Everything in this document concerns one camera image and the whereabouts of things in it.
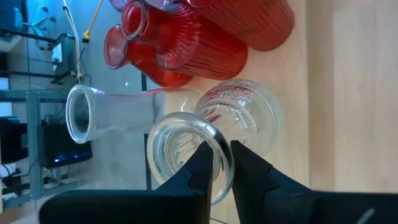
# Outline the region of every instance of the vase neck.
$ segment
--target vase neck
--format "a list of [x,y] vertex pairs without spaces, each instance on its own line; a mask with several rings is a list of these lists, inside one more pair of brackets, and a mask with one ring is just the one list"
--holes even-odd
[[177,26],[177,17],[140,0],[131,1],[122,15],[122,27],[127,38],[143,41],[159,54],[175,45]]

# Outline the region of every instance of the red glass vase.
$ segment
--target red glass vase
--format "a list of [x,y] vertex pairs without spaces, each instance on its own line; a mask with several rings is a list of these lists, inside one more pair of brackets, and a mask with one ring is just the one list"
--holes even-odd
[[294,25],[294,13],[287,0],[188,0],[188,2],[195,12],[256,50],[272,50],[282,45]]
[[155,48],[138,40],[127,40],[120,28],[114,26],[106,35],[104,57],[109,67],[121,68],[131,63],[147,75],[154,83],[163,87],[181,87],[192,76],[160,68],[156,64]]
[[122,28],[129,39],[155,48],[158,65],[182,74],[227,80],[242,70],[248,57],[246,44],[184,2],[160,10],[141,0],[130,1]]

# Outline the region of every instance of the red bottle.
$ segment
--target red bottle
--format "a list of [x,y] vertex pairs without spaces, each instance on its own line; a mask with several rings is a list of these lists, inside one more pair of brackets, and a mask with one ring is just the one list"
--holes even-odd
[[243,42],[183,2],[161,11],[141,0],[130,1],[122,28],[129,39],[154,46],[162,68],[182,74],[227,80],[242,70],[248,57]]
[[161,69],[155,60],[155,48],[139,41],[128,41],[120,26],[114,26],[106,34],[104,57],[109,67],[117,69],[133,64],[154,83],[164,87],[181,87],[192,76]]
[[256,50],[272,50],[282,45],[294,25],[294,13],[286,0],[188,0],[188,2],[195,12]]

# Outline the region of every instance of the desk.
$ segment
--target desk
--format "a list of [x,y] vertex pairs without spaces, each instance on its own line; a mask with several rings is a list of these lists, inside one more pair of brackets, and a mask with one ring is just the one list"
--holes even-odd
[[[284,109],[283,141],[264,158],[313,189],[398,192],[398,1],[289,3],[289,39],[249,49],[237,76],[272,90]],[[217,83],[195,77],[187,87]],[[211,217],[239,223],[232,194]]]

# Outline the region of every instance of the floor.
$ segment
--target floor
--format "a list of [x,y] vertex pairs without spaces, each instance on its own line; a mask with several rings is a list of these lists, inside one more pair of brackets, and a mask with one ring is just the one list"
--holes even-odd
[[[86,31],[97,7],[98,1],[76,1],[68,0],[76,28],[81,40],[81,35]],[[51,0],[27,0],[29,10],[29,22],[32,22],[39,6],[47,6],[51,16],[56,18],[54,24],[48,24],[48,35],[57,37],[59,34],[72,33],[67,18],[62,11],[62,1]],[[87,68],[87,73],[92,77],[92,87],[115,94],[134,94],[141,91],[141,72],[131,65],[119,70],[109,69],[103,59],[103,42],[108,29],[120,23],[120,13],[112,8],[109,1],[103,1],[97,20],[91,31],[89,44],[81,44],[85,48],[82,61]],[[37,73],[53,73],[51,52],[44,52],[37,48],[34,40],[22,39],[10,52],[9,69],[27,71],[28,63],[26,55],[29,52],[29,71]],[[39,90],[56,88],[67,95],[69,89],[76,83],[73,77],[62,81],[63,85],[51,85],[46,78],[34,78],[12,76],[10,78],[10,89],[12,90]],[[147,81],[148,89],[158,86]],[[42,103],[41,117],[46,114],[64,114],[62,104]],[[12,113],[20,117],[21,122],[26,122],[26,107],[23,103],[14,103]],[[122,133],[107,136],[98,141],[92,142],[92,160],[77,167],[84,175],[87,185],[86,189],[146,189],[146,173],[144,159],[144,138],[142,133]],[[27,172],[29,161],[22,161],[17,164]],[[35,214],[39,211],[43,201],[28,203],[22,206],[19,211],[19,218],[22,220],[16,223],[32,223],[36,220]]]

